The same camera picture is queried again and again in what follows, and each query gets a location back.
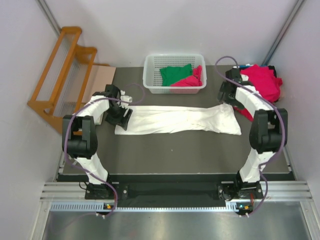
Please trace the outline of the green t-shirt in basket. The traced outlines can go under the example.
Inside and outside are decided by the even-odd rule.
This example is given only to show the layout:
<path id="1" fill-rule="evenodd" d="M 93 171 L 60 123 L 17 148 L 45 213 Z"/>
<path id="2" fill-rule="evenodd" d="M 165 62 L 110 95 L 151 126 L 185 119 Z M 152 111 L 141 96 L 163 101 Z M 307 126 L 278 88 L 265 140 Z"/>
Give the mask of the green t-shirt in basket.
<path id="1" fill-rule="evenodd" d="M 159 72 L 162 77 L 162 86 L 170 87 L 172 84 L 191 76 L 193 68 L 191 64 L 185 66 L 168 66 L 161 68 Z"/>

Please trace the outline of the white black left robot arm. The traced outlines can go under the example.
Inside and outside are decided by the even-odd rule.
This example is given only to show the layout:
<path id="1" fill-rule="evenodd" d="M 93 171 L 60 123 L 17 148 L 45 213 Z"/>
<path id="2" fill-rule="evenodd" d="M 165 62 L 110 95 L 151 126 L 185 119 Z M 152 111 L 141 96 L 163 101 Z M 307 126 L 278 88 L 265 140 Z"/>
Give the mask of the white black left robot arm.
<path id="1" fill-rule="evenodd" d="M 129 108 L 132 101 L 125 91 L 108 84 L 104 91 L 93 93 L 82 108 L 62 119 L 62 150 L 65 156 L 80 164 L 89 183 L 97 185 L 97 194 L 105 199 L 113 194 L 114 187 L 107 182 L 109 173 L 98 157 L 96 126 L 102 123 L 106 115 L 107 123 L 126 131 L 133 113 Z"/>

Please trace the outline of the orange wooden rack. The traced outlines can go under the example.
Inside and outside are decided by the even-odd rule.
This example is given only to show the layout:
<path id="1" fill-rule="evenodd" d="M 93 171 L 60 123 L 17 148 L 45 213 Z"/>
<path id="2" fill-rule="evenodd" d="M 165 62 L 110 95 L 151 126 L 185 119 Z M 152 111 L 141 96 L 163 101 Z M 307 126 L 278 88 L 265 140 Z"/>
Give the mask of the orange wooden rack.
<path id="1" fill-rule="evenodd" d="M 82 107 L 89 82 L 95 47 L 79 45 L 82 29 L 65 26 L 53 47 L 34 92 L 27 105 L 49 126 L 62 133 L 64 115 Z"/>

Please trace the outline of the black folded shirt under stack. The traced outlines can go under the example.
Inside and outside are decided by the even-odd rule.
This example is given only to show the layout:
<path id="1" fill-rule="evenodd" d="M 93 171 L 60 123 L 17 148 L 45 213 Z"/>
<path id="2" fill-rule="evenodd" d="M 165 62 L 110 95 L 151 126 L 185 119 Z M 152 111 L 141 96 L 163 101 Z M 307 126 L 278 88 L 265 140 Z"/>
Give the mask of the black folded shirt under stack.
<path id="1" fill-rule="evenodd" d="M 273 65 L 268 65 L 267 67 L 269 70 L 271 70 L 273 72 L 274 77 L 277 78 L 278 76 L 277 76 L 277 71 L 276 71 L 275 67 Z"/>

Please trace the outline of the brown cardboard sheet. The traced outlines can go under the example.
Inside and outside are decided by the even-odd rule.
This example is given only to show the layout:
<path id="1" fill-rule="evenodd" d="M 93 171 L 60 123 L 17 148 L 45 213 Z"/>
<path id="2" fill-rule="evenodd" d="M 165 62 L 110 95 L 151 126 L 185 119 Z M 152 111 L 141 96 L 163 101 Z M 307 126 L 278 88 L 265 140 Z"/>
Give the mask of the brown cardboard sheet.
<path id="1" fill-rule="evenodd" d="M 116 67 L 94 64 L 82 97 L 82 103 L 87 103 L 95 92 L 102 92 L 106 85 L 113 83 Z"/>

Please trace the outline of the pink t-shirt in basket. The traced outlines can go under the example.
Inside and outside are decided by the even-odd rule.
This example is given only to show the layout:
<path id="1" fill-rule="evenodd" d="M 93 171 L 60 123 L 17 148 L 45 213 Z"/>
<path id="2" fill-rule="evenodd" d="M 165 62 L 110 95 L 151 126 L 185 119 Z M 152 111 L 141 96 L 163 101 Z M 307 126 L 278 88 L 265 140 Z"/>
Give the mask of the pink t-shirt in basket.
<path id="1" fill-rule="evenodd" d="M 203 85 L 201 81 L 203 68 L 201 65 L 192 70 L 192 75 L 179 80 L 171 85 L 171 87 L 201 87 Z"/>

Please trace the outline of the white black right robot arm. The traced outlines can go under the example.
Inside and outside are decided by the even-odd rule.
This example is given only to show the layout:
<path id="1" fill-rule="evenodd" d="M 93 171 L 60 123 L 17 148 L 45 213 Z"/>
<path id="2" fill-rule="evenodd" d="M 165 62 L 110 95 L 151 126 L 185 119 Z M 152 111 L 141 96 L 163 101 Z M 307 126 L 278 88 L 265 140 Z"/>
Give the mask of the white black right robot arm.
<path id="1" fill-rule="evenodd" d="M 243 80 L 238 68 L 226 71 L 223 78 L 218 100 L 246 109 L 253 117 L 249 131 L 251 150 L 233 185 L 234 194 L 245 198 L 257 187 L 266 164 L 287 144 L 288 112 L 264 99 L 250 81 Z"/>

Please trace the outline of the aluminium frame rail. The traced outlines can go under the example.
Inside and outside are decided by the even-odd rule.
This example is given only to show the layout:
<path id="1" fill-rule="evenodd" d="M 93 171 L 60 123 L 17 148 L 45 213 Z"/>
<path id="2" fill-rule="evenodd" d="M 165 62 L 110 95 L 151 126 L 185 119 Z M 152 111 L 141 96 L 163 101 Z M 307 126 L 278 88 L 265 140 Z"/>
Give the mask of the aluminium frame rail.
<path id="1" fill-rule="evenodd" d="M 45 184 L 40 201 L 58 212 L 239 212 L 256 208 L 259 203 L 311 202 L 307 183 L 302 181 L 270 181 L 262 184 L 258 195 L 245 199 L 224 200 L 209 193 L 186 194 L 134 194 L 129 187 L 117 190 L 118 200 L 86 199 L 88 193 L 72 182 Z"/>

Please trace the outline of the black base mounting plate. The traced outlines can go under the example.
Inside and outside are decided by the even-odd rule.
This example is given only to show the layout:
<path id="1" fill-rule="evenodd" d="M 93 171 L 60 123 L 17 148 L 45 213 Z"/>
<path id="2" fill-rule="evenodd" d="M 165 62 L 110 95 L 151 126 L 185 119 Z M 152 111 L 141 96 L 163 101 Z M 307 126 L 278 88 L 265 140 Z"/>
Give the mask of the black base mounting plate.
<path id="1" fill-rule="evenodd" d="M 112 174 L 111 186 L 87 183 L 85 199 L 114 200 L 127 208 L 223 207 L 226 201 L 243 200 L 251 204 L 263 197 L 256 188 L 240 189 L 237 174 Z"/>

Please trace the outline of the stack of folded pink shirts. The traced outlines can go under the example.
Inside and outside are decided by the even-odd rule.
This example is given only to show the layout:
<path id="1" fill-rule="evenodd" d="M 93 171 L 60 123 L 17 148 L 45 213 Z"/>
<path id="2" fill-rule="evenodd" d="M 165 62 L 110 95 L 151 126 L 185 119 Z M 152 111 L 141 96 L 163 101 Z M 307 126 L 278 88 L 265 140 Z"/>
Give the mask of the stack of folded pink shirts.
<path id="1" fill-rule="evenodd" d="M 276 103 L 281 98 L 283 80 L 280 77 L 274 77 L 268 66 L 255 64 L 249 67 L 241 67 L 240 74 L 247 76 L 255 89 L 269 102 Z"/>

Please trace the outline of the white t-shirt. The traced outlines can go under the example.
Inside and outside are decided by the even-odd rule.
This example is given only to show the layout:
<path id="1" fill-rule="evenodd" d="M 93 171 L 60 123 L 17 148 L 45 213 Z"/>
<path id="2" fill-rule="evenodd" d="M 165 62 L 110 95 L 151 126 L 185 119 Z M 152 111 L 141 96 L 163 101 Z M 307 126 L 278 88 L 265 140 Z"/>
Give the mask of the white t-shirt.
<path id="1" fill-rule="evenodd" d="M 173 134 L 207 131 L 240 136 L 233 107 L 220 104 L 209 108 L 185 106 L 131 106 L 127 129 L 117 126 L 115 135 Z"/>

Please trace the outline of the white plastic laundry basket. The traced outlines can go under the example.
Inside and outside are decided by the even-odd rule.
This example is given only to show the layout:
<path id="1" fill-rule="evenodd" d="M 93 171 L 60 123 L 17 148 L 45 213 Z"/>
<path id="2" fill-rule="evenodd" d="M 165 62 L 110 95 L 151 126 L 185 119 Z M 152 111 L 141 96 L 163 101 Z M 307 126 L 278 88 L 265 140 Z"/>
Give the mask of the white plastic laundry basket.
<path id="1" fill-rule="evenodd" d="M 163 86 L 160 69 L 166 67 L 202 67 L 201 86 Z M 204 57 L 197 53 L 150 54 L 145 58 L 142 75 L 143 86 L 152 94 L 197 94 L 207 86 L 207 72 Z"/>

